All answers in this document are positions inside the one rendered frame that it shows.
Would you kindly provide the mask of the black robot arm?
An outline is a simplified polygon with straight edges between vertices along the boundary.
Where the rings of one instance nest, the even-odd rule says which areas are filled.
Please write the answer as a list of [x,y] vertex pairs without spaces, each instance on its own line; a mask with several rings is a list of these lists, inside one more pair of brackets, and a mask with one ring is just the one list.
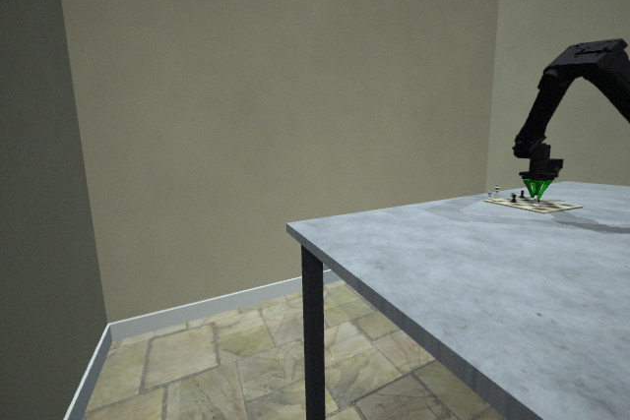
[[[516,136],[514,156],[535,161],[550,157],[551,145],[543,143],[546,126],[565,92],[580,77],[595,85],[630,123],[630,60],[624,51],[627,46],[622,38],[582,42],[569,46],[552,61],[543,70],[535,103]],[[563,159],[553,159],[549,158],[547,174],[559,173],[563,167]]]

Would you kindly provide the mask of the chessboard with pieces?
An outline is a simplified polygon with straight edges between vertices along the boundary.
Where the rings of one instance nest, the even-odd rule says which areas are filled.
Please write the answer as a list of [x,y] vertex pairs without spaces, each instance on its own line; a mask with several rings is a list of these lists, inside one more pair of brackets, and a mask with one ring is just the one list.
[[577,205],[571,205],[571,204],[565,204],[565,203],[559,203],[559,202],[554,202],[554,201],[548,201],[548,200],[540,200],[539,207],[534,207],[532,206],[532,204],[534,203],[534,198],[529,198],[529,197],[524,197],[524,198],[519,198],[520,196],[516,197],[516,203],[512,203],[512,200],[509,200],[510,197],[508,198],[500,198],[500,202],[494,202],[493,199],[491,200],[483,200],[484,202],[488,202],[488,203],[492,203],[492,204],[496,204],[496,205],[501,205],[501,206],[506,206],[506,207],[511,207],[511,208],[516,208],[516,209],[521,209],[521,210],[529,210],[529,211],[534,211],[534,212],[539,212],[539,213],[551,213],[551,212],[557,212],[557,211],[563,211],[563,210],[574,210],[574,209],[581,209],[584,206],[577,206]]

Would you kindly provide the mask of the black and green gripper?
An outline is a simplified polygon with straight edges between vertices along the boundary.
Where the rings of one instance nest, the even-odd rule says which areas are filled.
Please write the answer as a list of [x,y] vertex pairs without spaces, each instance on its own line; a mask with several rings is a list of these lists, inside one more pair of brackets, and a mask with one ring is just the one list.
[[[519,172],[519,175],[522,175],[522,179],[524,179],[531,198],[534,198],[534,193],[536,193],[540,199],[545,189],[550,185],[552,180],[554,180],[554,177],[558,177],[558,173],[547,174],[548,161],[549,158],[538,159],[537,161],[531,158],[529,171]],[[531,183],[533,183],[533,189]],[[542,184],[543,186],[541,188]]]

